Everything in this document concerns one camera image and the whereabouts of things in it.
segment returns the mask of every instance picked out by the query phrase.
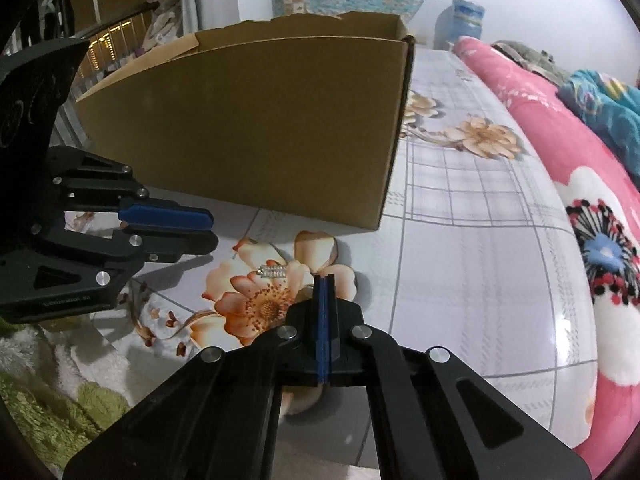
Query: cardboard box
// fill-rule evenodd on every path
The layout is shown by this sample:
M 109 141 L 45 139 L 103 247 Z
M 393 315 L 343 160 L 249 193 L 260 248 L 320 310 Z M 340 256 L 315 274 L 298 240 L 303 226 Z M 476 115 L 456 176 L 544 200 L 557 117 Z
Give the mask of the cardboard box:
M 243 22 L 151 50 L 78 116 L 147 186 L 376 229 L 413 55 L 391 14 Z

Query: bed sheet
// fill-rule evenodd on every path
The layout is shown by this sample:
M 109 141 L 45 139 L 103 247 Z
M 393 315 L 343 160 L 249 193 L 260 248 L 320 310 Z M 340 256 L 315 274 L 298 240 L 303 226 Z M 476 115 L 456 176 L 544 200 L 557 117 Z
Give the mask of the bed sheet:
M 590 272 L 598 343 L 593 428 L 577 452 L 596 478 L 640 420 L 640 194 L 604 143 L 556 97 L 555 86 L 473 38 L 462 39 L 454 52 L 517 120 L 577 228 Z M 616 221 L 602 222 L 603 214 Z M 585 245 L 589 239 L 593 242 Z
M 152 189 L 208 208 L 219 247 L 172 265 L 146 264 L 118 308 L 93 316 L 94 326 L 159 384 L 203 346 L 250 344 L 250 325 L 282 322 L 311 273 L 333 272 L 338 294 L 362 306 L 366 323 L 410 348 L 446 346 L 564 443 L 580 444 L 591 427 L 594 317 L 558 193 L 516 121 L 455 56 L 418 48 L 412 91 L 433 103 L 412 128 L 440 131 L 482 117 L 512 129 L 522 153 L 483 158 L 408 129 L 374 232 Z M 275 160 L 274 168 L 285 163 Z M 68 224 L 105 234 L 118 220 L 69 214 Z M 268 260 L 287 263 L 284 283 L 252 274 Z M 245 308 L 270 285 L 288 293 L 269 308 Z M 376 466 L 363 389 L 327 391 L 286 419 L 278 437 L 297 450 Z

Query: floral bed sheet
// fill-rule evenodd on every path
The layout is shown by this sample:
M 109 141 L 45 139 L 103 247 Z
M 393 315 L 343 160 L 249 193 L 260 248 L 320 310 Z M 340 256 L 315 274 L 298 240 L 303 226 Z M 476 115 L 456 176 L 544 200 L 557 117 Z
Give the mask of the floral bed sheet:
M 314 274 L 333 273 L 338 295 L 360 304 L 366 323 L 410 348 L 446 346 L 567 445 L 588 437 L 596 338 L 574 231 L 516 121 L 450 53 L 418 48 L 375 232 L 151 192 L 208 208 L 220 238 L 210 255 L 146 264 L 116 309 L 92 317 L 154 383 L 199 348 L 250 344 L 308 294 Z M 103 235 L 119 226 L 109 214 L 67 221 Z M 286 277 L 261 279 L 255 271 L 273 262 L 286 265 Z M 286 417 L 278 438 L 324 460 L 376 466 L 361 388 L 325 391 Z
M 596 478 L 640 421 L 640 192 L 604 143 L 556 97 L 555 86 L 473 38 L 454 51 L 535 146 L 580 245 L 596 321 L 598 380 L 593 428 L 576 451 Z

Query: metal screw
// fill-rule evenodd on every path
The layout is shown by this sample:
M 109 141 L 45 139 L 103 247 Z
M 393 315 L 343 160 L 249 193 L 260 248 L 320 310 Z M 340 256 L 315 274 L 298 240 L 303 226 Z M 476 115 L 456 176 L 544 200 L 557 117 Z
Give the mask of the metal screw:
M 111 281 L 111 276 L 105 270 L 101 270 L 100 272 L 98 272 L 98 274 L 95 275 L 95 281 L 100 286 L 109 285 L 109 282 Z
M 429 350 L 429 358 L 437 363 L 446 363 L 450 357 L 449 351 L 441 346 L 436 346 L 436 348 Z
M 283 325 L 278 328 L 278 337 L 281 339 L 293 339 L 298 335 L 296 327 L 291 325 Z
M 367 325 L 356 325 L 351 329 L 351 335 L 356 339 L 368 339 L 373 332 Z
M 217 346 L 209 346 L 205 348 L 202 352 L 200 352 L 200 357 L 206 363 L 215 363 L 219 361 L 224 352 L 222 348 L 218 348 Z
M 142 236 L 131 235 L 131 238 L 129 238 L 129 243 L 134 247 L 140 247 L 140 245 L 142 245 Z

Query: box flap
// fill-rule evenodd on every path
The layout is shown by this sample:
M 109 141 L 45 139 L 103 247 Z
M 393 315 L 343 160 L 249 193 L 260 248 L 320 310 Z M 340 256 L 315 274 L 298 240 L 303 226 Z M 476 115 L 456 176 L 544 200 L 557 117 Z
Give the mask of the box flap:
M 242 22 L 223 28 L 200 30 L 170 43 L 157 46 L 143 56 L 127 63 L 85 92 L 81 101 L 122 79 L 178 57 L 251 41 L 310 36 L 343 36 L 350 38 L 380 38 L 402 40 L 406 28 L 395 14 L 351 11 L 340 16 L 293 14 L 268 22 Z
M 96 93 L 101 88 L 105 88 L 117 81 L 120 81 L 121 79 L 137 74 L 138 72 L 142 72 L 147 68 L 167 62 L 181 54 L 194 51 L 197 47 L 198 39 L 195 34 L 188 34 L 170 43 L 157 46 L 146 54 L 137 57 L 133 61 L 128 62 L 125 66 L 109 74 L 102 81 L 98 81 L 84 94 L 82 94 L 78 100 L 80 101 L 85 99 L 89 95 Z
M 250 41 L 279 38 L 305 38 L 309 36 L 343 36 L 349 38 L 380 38 L 402 40 L 399 35 L 402 20 L 395 14 L 382 12 L 347 12 L 340 16 L 319 14 L 292 14 L 274 18 L 269 22 L 242 22 L 225 28 L 196 32 L 198 50 L 211 50 Z

